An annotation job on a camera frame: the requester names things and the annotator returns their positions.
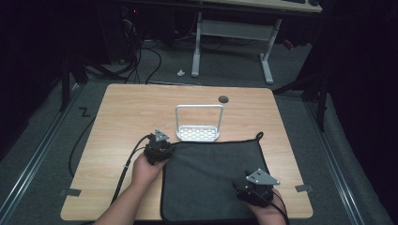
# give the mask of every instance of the black cloth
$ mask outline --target black cloth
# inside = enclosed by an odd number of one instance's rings
[[[240,142],[179,142],[163,169],[161,217],[168,223],[254,220],[232,181],[246,184],[245,171],[269,173],[260,139]]]

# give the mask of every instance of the table top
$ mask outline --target table top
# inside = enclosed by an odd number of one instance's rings
[[[311,6],[306,0],[305,4],[293,3],[283,0],[202,0],[203,2],[231,4],[236,6],[256,7],[256,8],[274,8],[283,10],[292,10],[300,12],[321,12],[320,6]]]
[[[217,142],[253,139],[264,132],[260,144],[272,175],[281,181],[290,218],[309,218],[313,209],[303,185],[299,167],[287,138],[274,96],[266,88],[111,84],[100,105],[71,188],[79,197],[68,196],[61,212],[64,220],[97,219],[109,206],[123,166],[138,141],[155,129],[176,136],[176,105],[223,104],[221,134]],[[131,180],[131,167],[122,190]],[[161,174],[146,193],[137,219],[161,219]]]

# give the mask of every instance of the gray carpet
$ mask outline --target gray carpet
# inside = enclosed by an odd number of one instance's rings
[[[147,42],[145,45],[153,46],[154,42]],[[236,45],[223,45],[217,51],[203,50],[201,74],[198,78],[192,78],[190,75],[192,45],[189,41],[180,43],[180,45],[171,48],[159,44],[153,48],[161,55],[161,67],[151,77],[152,83],[168,82],[276,89],[295,80],[311,49],[311,46],[305,46],[288,51],[284,46],[274,46],[269,63],[275,83],[268,86],[265,85],[258,55],[238,52]],[[218,45],[213,43],[205,47],[215,48]],[[142,59],[138,67],[141,83],[145,82],[147,76],[159,62],[159,57],[155,53],[142,50]],[[112,65],[110,68],[118,69],[120,67],[122,66]],[[178,77],[176,75],[180,69],[186,72],[185,76]],[[133,81],[134,75],[130,77],[130,83]],[[8,224],[82,223],[82,221],[63,221],[60,218],[65,197],[60,197],[58,193],[61,188],[68,188],[70,185],[72,178],[69,174],[69,156],[80,135],[96,115],[109,83],[116,83],[116,81],[105,77],[91,76],[89,83],[84,88],[80,88],[82,90],[80,95],[76,96],[75,102],[71,105],[68,114],[54,135],[47,156],[15,208]],[[313,118],[308,112],[307,103],[301,102],[298,94],[299,92],[288,92],[285,95],[277,96],[276,100],[304,183],[314,188],[312,192],[309,192],[314,215],[308,219],[291,219],[291,224],[351,224],[344,202],[331,175],[332,171],[328,166],[323,150],[324,145],[319,138],[317,127],[312,123]],[[0,164],[0,203],[6,200],[24,167],[35,153],[46,130],[57,116],[59,107],[60,85],[58,84],[32,116],[22,137]],[[88,114],[88,117],[82,116],[82,108],[86,108],[85,114]],[[324,135],[329,141],[348,185],[352,188],[353,196],[363,217],[363,224],[392,224],[353,156],[330,100],[328,100],[325,128]],[[78,165],[88,134],[89,130],[84,133],[71,157],[73,171]]]

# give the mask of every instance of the white desk leg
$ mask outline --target white desk leg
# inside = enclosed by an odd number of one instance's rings
[[[261,65],[263,66],[264,76],[266,77],[267,84],[273,84],[271,70],[269,69],[268,58],[271,53],[273,43],[278,35],[279,27],[281,26],[282,20],[277,20],[274,27],[272,28],[271,35],[268,41],[267,51],[260,54]]]
[[[192,62],[192,76],[199,76],[199,65],[200,65],[200,37],[202,35],[202,12],[198,13],[198,22],[196,25],[196,46],[195,52],[193,53],[193,62]]]

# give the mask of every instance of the white dish rack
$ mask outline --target white dish rack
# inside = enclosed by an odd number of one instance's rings
[[[184,125],[179,124],[178,110],[182,108],[219,108],[220,116],[218,125]],[[177,105],[176,106],[176,135],[183,142],[215,142],[220,136],[222,122],[222,105]]]

